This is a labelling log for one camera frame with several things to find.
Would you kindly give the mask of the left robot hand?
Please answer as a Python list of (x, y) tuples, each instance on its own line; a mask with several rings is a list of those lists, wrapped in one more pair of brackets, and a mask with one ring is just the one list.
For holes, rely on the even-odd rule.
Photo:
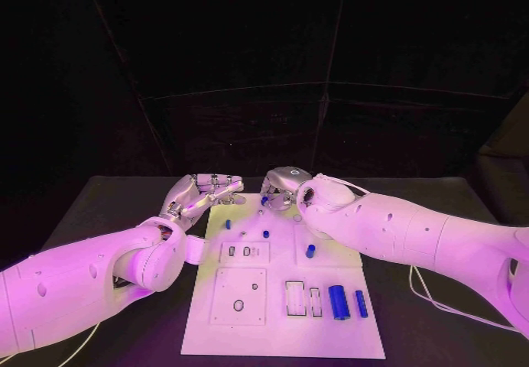
[(242, 205), (241, 176), (225, 174), (187, 174), (171, 187), (161, 205), (160, 217), (171, 221), (186, 232), (209, 207)]

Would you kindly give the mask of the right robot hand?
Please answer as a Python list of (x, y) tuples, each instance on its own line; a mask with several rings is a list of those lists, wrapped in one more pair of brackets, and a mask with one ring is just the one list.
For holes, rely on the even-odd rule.
[(310, 173), (298, 167), (277, 167), (266, 172), (261, 186), (261, 204), (277, 211), (287, 210), (297, 203), (297, 192), (311, 179)]

